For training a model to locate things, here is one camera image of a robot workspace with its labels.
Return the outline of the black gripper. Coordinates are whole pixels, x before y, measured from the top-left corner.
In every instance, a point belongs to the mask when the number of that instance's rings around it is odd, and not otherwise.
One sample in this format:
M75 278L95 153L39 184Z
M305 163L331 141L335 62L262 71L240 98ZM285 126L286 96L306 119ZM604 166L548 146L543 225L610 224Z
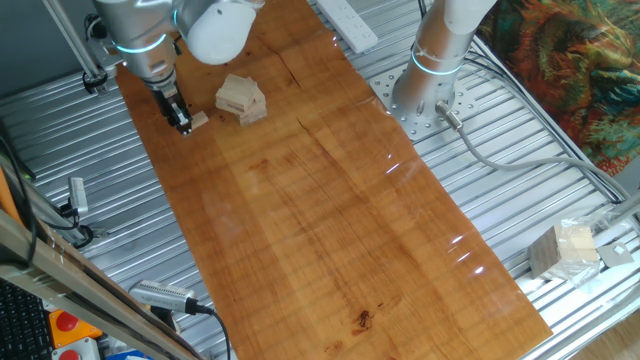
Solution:
M184 103L182 94L177 86L166 89L152 89L151 93L162 114L168 114L167 119L181 134L190 134L192 131L192 116Z

